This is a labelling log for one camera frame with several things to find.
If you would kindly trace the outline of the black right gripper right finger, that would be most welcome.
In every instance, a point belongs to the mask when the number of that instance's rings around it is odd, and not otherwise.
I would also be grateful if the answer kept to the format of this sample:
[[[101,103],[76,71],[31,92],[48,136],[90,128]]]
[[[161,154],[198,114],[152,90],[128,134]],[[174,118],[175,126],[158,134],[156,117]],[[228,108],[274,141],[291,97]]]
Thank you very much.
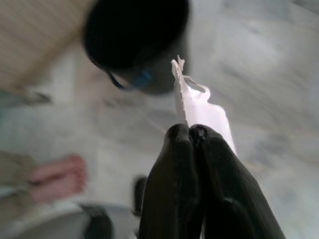
[[[206,239],[283,239],[259,184],[213,129],[190,129],[199,163]]]

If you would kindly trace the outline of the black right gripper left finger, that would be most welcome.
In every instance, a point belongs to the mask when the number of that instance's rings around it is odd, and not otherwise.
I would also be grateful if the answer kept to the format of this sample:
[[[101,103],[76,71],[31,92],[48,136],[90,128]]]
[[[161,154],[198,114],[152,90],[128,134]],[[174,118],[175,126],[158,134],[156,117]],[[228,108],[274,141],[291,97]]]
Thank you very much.
[[[146,181],[141,239],[198,239],[203,222],[195,149],[185,124],[172,126]]]

